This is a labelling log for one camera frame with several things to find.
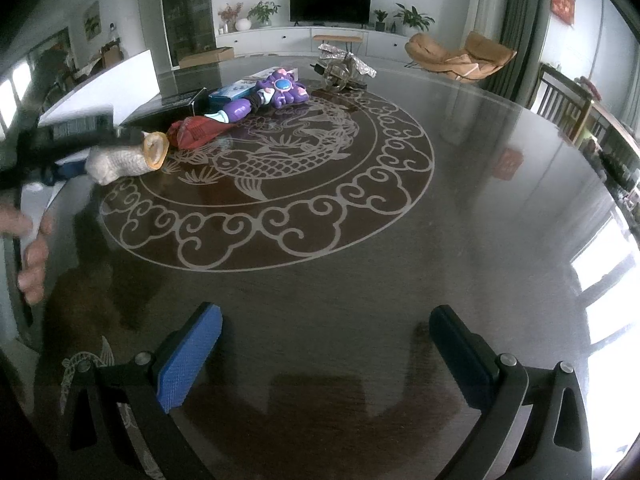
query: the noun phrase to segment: gray curtain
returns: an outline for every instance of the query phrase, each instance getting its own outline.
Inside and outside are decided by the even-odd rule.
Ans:
[[[518,53],[500,72],[487,78],[485,89],[489,92],[509,100],[516,99],[529,57],[540,54],[532,53],[531,48],[538,24],[539,3],[540,0],[507,0],[500,43]]]
[[[634,78],[631,80],[626,94],[625,108],[620,119],[623,124],[631,128],[633,135],[638,138],[640,134],[640,48],[636,45],[636,66]]]

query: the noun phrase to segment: round table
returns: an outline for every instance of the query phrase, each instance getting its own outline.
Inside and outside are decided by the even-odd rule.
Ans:
[[[313,88],[312,61],[236,59],[176,81],[278,65]],[[434,478],[479,415],[426,331],[450,304],[496,352],[571,362],[594,478],[620,460],[640,431],[640,253],[596,173],[492,94],[411,69],[367,83],[261,110],[154,174],[66,184],[40,313],[44,437],[64,359],[126,362],[210,301],[222,336],[172,417],[216,478]]]

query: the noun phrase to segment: screw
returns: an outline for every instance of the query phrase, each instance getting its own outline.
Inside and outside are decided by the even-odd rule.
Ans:
[[[568,363],[567,361],[560,361],[560,369],[565,373],[565,374],[572,374],[574,373],[574,366],[571,363]]]
[[[500,354],[500,362],[505,366],[515,366],[518,360],[511,354]]]
[[[144,366],[151,361],[151,354],[149,352],[140,352],[136,355],[134,361],[138,366]]]
[[[84,373],[88,372],[89,368],[91,368],[91,362],[89,361],[89,359],[83,359],[78,363],[76,370],[78,370],[80,373]]]

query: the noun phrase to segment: finger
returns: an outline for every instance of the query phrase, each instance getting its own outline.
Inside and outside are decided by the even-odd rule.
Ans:
[[[33,223],[14,207],[0,206],[0,233],[24,236],[31,232]]]
[[[49,236],[53,232],[53,217],[49,212],[44,213],[40,221],[40,232]]]
[[[44,298],[44,286],[36,285],[24,293],[24,299],[30,305],[35,305]]]
[[[37,285],[42,285],[44,283],[44,273],[44,265],[21,270],[18,273],[18,288],[23,292],[27,292]]]
[[[27,262],[27,267],[43,264],[47,261],[49,248],[43,235],[38,235],[38,237],[29,244],[27,250],[24,252],[24,257]]]

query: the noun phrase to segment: blue foam pad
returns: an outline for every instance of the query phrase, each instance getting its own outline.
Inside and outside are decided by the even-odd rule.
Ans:
[[[222,312],[210,304],[158,372],[156,397],[165,413],[181,406],[222,332]]]

